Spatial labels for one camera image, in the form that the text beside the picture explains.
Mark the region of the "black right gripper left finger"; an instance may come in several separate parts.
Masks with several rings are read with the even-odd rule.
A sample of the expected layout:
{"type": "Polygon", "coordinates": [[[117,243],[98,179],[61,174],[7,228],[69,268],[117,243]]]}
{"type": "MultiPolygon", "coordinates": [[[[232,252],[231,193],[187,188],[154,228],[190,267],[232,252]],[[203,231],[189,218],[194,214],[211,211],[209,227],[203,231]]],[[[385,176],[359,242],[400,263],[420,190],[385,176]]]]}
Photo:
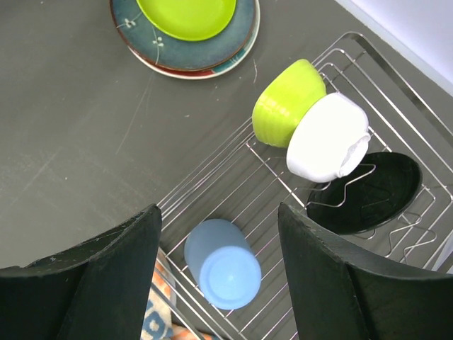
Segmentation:
{"type": "Polygon", "coordinates": [[[27,266],[1,270],[2,339],[139,339],[161,236],[150,205],[27,266]]]}

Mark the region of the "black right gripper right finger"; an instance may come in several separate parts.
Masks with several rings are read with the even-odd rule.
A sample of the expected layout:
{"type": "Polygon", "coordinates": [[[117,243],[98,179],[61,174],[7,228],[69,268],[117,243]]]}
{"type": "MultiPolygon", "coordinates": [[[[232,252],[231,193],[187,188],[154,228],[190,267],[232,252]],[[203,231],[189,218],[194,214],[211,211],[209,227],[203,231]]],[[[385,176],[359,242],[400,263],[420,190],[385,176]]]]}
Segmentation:
{"type": "Polygon", "coordinates": [[[300,339],[451,339],[452,276],[363,249],[286,203],[278,229],[300,339]]]}

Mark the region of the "black plate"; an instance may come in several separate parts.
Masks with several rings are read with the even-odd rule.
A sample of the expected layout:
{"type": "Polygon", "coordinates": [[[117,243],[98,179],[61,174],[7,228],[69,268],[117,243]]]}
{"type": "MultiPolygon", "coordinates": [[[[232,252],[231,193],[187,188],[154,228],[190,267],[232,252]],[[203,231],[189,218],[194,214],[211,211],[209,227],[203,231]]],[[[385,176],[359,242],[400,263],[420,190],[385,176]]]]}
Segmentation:
{"type": "Polygon", "coordinates": [[[415,200],[422,181],[422,169],[413,158],[369,153],[351,174],[315,185],[307,215],[336,234],[373,230],[398,217],[415,200]]]}

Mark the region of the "red teal floral plate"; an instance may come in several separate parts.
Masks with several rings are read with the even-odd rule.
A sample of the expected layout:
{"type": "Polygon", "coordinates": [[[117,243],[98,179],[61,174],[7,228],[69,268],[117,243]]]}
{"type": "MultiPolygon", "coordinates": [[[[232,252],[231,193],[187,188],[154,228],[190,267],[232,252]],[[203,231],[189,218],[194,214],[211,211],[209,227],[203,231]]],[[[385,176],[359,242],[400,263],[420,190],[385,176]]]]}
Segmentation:
{"type": "Polygon", "coordinates": [[[146,61],[131,47],[128,47],[128,49],[142,64],[167,77],[185,80],[203,80],[218,77],[237,67],[253,49],[260,29],[260,3],[259,0],[255,0],[254,2],[256,7],[255,22],[252,33],[250,34],[246,44],[231,59],[228,59],[227,61],[217,65],[216,67],[194,72],[174,71],[165,67],[155,66],[151,62],[146,61]]]}

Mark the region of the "dark blue speckled plate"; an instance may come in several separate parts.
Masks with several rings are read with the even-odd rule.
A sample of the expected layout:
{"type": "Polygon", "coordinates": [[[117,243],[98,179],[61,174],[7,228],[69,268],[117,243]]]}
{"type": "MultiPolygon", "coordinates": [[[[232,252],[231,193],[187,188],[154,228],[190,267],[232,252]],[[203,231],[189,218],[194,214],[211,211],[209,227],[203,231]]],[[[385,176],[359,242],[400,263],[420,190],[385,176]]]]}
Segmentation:
{"type": "Polygon", "coordinates": [[[155,27],[136,1],[111,1],[110,14],[125,44],[149,64],[184,72],[209,69],[233,57],[256,23],[255,1],[239,1],[228,26],[208,40],[188,42],[155,27]]]}

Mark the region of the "lime green plate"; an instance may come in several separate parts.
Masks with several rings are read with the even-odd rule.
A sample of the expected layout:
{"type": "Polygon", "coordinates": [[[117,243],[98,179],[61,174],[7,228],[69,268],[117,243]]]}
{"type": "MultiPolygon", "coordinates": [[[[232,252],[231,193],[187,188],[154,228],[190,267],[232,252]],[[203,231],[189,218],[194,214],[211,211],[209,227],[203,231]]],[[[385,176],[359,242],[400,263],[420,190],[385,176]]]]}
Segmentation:
{"type": "Polygon", "coordinates": [[[160,31],[190,42],[218,35],[236,10],[235,0],[137,0],[137,5],[160,31]]]}

